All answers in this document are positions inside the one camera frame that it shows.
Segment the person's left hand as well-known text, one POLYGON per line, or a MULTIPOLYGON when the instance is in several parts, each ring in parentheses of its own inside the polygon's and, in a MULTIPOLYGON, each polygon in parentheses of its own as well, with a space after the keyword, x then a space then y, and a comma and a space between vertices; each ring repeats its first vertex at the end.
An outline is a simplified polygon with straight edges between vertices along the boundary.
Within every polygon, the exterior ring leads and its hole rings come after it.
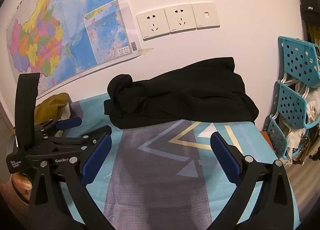
POLYGON ((31 181, 28 177, 21 173, 15 173, 11 175, 12 184, 15 186, 18 193, 27 201, 30 200, 30 194, 32 190, 31 181))

